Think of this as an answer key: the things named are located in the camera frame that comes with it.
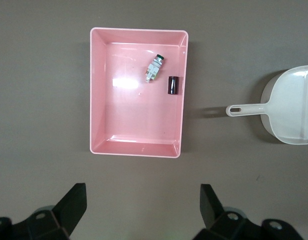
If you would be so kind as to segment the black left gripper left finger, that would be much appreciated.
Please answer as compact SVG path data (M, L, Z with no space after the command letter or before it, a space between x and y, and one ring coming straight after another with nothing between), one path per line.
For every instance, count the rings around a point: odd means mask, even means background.
M0 240L69 240L86 209L86 184L76 183L56 205L41 207L19 223L0 217Z

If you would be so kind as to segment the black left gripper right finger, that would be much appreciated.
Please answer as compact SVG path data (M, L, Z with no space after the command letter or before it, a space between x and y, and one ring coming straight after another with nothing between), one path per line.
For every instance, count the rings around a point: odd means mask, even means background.
M195 240L302 240L289 223L268 218L261 225L232 208L225 209L210 184L200 185L200 213L205 224Z

